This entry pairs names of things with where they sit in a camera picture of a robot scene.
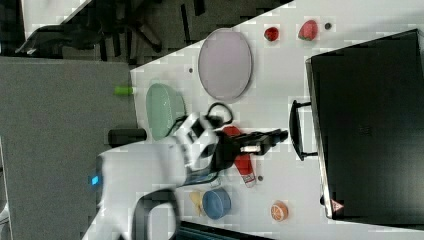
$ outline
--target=blue bowl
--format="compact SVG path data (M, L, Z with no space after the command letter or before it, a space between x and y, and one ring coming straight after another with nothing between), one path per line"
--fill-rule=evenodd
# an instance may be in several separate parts
M222 189L207 191L202 199L203 210L213 220L225 216L231 209L231 199L228 193Z

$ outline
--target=floor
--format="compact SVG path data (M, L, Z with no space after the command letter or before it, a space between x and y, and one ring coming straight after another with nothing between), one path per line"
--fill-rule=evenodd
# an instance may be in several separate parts
M132 1L133 6L138 6L143 0ZM151 3L144 10L144 17L162 40L162 51L156 53L142 39L133 37L131 58L136 59L136 66L147 64L206 38L218 28L233 27L290 1L201 0L197 1L204 2L204 12L201 14L195 12L196 0L162 0L160 4ZM182 6L186 10L186 29L183 24ZM118 57L114 56L112 40L106 40L108 61L126 61L125 34L120 35L120 40L122 54ZM100 61L100 48L96 46L94 50L81 51L64 47L63 56L65 59Z

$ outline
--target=office chair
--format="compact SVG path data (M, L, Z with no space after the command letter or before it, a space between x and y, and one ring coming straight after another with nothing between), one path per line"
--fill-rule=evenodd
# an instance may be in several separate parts
M149 0L144 1L136 10L131 11L131 0L125 0L125 17L117 19L115 0L94 0L70 21L37 29L15 52L28 53L33 57L60 58L63 46L89 50L94 49L95 44L99 44L101 59L107 61L105 39L112 37L115 56L119 56L121 55L119 33L126 32L127 62L134 64L134 60L130 58L133 32L155 52L162 50L162 43L155 32L143 18L139 19L149 3ZM149 32L154 39L147 37L140 30L143 26L150 28Z

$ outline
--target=yellow object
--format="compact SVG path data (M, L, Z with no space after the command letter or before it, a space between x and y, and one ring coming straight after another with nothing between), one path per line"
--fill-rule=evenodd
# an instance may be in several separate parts
M193 191L190 193L190 199L194 204L194 210L197 213L197 216L204 215L203 213L203 206L202 206L202 198L203 198L203 192L199 191Z

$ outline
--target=green bowl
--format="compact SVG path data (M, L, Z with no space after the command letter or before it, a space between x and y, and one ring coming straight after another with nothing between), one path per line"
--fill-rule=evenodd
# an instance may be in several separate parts
M170 86L155 83L146 96L147 119L154 140L166 137L175 120L186 114L180 93Z

